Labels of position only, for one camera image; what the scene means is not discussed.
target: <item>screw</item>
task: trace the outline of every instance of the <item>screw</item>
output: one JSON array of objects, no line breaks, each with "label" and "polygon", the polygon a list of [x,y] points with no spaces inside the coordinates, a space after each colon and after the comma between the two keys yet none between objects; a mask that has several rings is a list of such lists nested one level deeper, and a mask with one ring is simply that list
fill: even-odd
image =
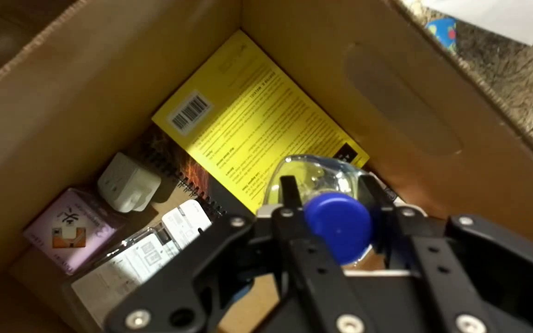
[{"label": "screw", "polygon": [[234,228],[243,228],[247,222],[245,222],[243,219],[236,217],[236,219],[230,220],[230,224],[232,224]]},{"label": "screw", "polygon": [[293,217],[293,211],[291,211],[291,209],[284,209],[284,211],[282,211],[282,217],[291,219],[291,217]]},{"label": "screw", "polygon": [[364,326],[360,317],[343,315],[343,317],[338,318],[338,330],[341,333],[364,333],[365,326]]},{"label": "screw", "polygon": [[486,322],[471,315],[460,315],[456,326],[462,333],[488,333]]},{"label": "screw", "polygon": [[462,219],[458,219],[463,226],[475,226],[475,220],[473,219],[469,219],[469,217],[462,217]]},{"label": "screw", "polygon": [[130,330],[143,330],[153,322],[153,315],[145,309],[134,311],[127,317],[125,324]]},{"label": "screw", "polygon": [[402,215],[404,215],[404,217],[415,217],[417,211],[415,211],[415,209],[402,209]]}]

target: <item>granite countertop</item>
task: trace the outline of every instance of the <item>granite countertop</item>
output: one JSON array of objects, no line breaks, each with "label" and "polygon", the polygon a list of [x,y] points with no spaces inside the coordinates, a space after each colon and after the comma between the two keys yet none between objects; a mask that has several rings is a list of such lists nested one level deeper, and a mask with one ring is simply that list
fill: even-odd
[{"label": "granite countertop", "polygon": [[[402,4],[423,24],[443,17],[421,4]],[[456,59],[499,102],[504,111],[533,137],[533,47],[526,47],[491,32],[458,22]]]}]

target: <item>blue bottle cap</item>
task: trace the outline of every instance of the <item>blue bottle cap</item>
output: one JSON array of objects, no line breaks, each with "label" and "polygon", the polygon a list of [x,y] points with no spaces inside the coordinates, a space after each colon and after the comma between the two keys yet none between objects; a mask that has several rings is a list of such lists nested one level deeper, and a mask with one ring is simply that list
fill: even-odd
[{"label": "blue bottle cap", "polygon": [[310,230],[323,237],[339,265],[360,261],[373,241],[373,217],[356,198],[325,193],[306,204]]}]

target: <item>yellow book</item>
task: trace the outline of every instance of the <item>yellow book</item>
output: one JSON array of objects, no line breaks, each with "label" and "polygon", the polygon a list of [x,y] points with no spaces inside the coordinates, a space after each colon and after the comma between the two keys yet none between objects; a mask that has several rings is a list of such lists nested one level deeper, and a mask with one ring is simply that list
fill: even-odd
[{"label": "yellow book", "polygon": [[249,35],[238,32],[154,115],[251,211],[286,156],[349,158],[356,145]]}]

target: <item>purple box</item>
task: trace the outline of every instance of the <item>purple box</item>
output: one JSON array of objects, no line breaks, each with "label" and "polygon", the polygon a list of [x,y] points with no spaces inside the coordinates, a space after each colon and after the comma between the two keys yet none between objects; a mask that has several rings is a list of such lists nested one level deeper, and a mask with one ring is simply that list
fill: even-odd
[{"label": "purple box", "polygon": [[67,189],[25,237],[73,276],[116,232],[119,219],[91,193]]}]

